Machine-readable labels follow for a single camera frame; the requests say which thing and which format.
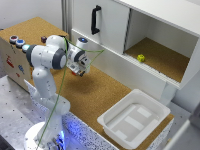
white plastic bin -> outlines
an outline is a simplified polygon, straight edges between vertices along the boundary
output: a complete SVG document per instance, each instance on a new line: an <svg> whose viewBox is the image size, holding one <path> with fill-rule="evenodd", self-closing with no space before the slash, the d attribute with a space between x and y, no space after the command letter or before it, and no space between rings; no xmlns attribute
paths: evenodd
<svg viewBox="0 0 200 150"><path fill-rule="evenodd" d="M122 147L136 149L169 113L169 108L135 89L102 114L98 122Z"/></svg>

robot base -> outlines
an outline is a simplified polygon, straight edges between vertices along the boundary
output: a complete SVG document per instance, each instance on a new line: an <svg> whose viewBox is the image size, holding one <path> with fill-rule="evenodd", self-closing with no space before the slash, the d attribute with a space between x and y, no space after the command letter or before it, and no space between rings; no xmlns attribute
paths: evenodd
<svg viewBox="0 0 200 150"><path fill-rule="evenodd" d="M26 132L25 138L24 138L24 150L37 149L38 144L35 142L34 138L36 137L36 135L38 134L38 132L40 131L40 129L43 127L44 124L45 124L44 122L35 124ZM65 141L66 141L65 146L67 147L67 145L69 144L69 138L67 140L66 139L67 138L65 138ZM37 150L49 150L49 147L47 146L44 148L38 147Z"/></svg>

black door handle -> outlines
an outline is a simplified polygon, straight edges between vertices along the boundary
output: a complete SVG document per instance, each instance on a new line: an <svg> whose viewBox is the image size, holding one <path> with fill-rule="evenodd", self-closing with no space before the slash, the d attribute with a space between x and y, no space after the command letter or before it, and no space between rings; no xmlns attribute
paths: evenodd
<svg viewBox="0 0 200 150"><path fill-rule="evenodd" d="M91 25L92 35L100 32L100 30L96 28L96 12L99 10L101 10L101 7L98 5L96 6L96 8L92 10L92 25Z"/></svg>

white wall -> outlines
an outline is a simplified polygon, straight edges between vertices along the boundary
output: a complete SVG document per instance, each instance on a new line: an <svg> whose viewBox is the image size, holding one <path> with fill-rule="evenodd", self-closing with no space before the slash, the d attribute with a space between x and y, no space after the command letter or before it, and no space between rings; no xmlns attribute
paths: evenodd
<svg viewBox="0 0 200 150"><path fill-rule="evenodd" d="M200 71L183 89L177 91L173 102L189 112L192 112L196 108L200 102Z"/></svg>
<svg viewBox="0 0 200 150"><path fill-rule="evenodd" d="M0 29L37 16L62 29L61 0L0 0Z"/></svg>

